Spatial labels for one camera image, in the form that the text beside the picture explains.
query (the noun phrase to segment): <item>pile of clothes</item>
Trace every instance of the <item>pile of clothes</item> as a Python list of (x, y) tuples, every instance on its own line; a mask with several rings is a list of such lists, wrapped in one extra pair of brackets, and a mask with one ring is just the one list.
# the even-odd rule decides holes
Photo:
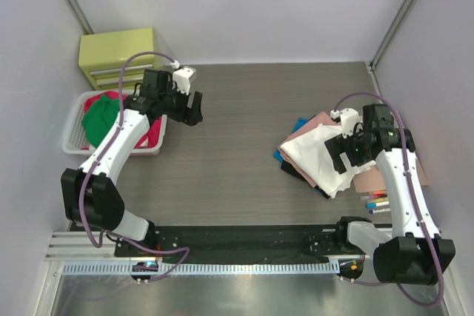
[[(82, 127), (90, 147), (98, 147), (112, 128), (120, 110), (119, 94), (109, 91), (98, 94), (84, 102)], [(148, 132), (138, 141), (135, 148), (152, 148), (158, 144), (161, 129), (161, 118), (156, 120)]]
[(335, 171), (324, 142), (340, 134), (341, 125), (325, 112), (310, 120), (300, 118), (293, 133), (278, 146), (274, 157), (281, 162), (282, 170), (306, 181), (324, 197), (334, 198), (337, 192), (350, 187), (356, 174), (369, 170), (375, 164), (371, 161), (361, 167), (352, 167), (347, 156), (342, 154), (347, 171), (343, 174)]

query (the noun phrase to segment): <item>yellow box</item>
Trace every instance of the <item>yellow box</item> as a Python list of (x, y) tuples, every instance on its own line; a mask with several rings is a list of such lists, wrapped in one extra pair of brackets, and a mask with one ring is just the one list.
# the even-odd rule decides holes
[[(96, 33), (81, 36), (79, 67), (96, 90), (116, 89), (124, 62), (134, 54), (158, 51), (158, 42), (152, 27), (137, 30)], [(127, 67), (124, 86), (143, 80), (145, 68), (158, 68), (163, 64), (158, 56), (135, 58)]]

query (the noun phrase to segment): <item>white plastic basket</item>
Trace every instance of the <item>white plastic basket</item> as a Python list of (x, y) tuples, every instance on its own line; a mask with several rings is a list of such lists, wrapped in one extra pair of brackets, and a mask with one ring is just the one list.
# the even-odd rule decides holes
[[(67, 119), (66, 130), (64, 131), (64, 138), (62, 141), (62, 150), (70, 155), (92, 155), (93, 149), (83, 149), (89, 147), (89, 141), (86, 138), (86, 132), (82, 127), (82, 118), (84, 117), (84, 102), (88, 98), (92, 98), (100, 93), (108, 90), (100, 90), (93, 92), (82, 93), (76, 100), (69, 117)], [(133, 93), (133, 90), (124, 90), (125, 95)], [(167, 116), (161, 117), (160, 136), (156, 146), (151, 148), (135, 148), (131, 155), (158, 155), (160, 147), (163, 144), (164, 132), (166, 130)]]

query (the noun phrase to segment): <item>green cloth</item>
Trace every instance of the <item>green cloth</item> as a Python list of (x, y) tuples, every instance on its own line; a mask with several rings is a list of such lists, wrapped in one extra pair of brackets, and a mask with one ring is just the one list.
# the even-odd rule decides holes
[(90, 144), (99, 147), (117, 119), (119, 110), (119, 101), (106, 95), (91, 105), (82, 119), (82, 127)]

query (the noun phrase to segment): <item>white wall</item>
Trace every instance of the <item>white wall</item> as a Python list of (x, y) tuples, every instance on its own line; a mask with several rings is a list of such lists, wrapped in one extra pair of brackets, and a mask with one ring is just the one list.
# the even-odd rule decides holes
[(474, 315), (473, 25), (474, 0), (418, 0), (378, 69), (384, 94), (413, 131), (431, 182), (428, 207), (455, 241), (468, 315)]
[(63, 0), (0, 0), (0, 313), (31, 315), (54, 229), (66, 226), (60, 176), (67, 112), (89, 86), (81, 31)]
[(153, 26), (187, 63), (366, 61), (402, 0), (78, 0), (94, 31)]

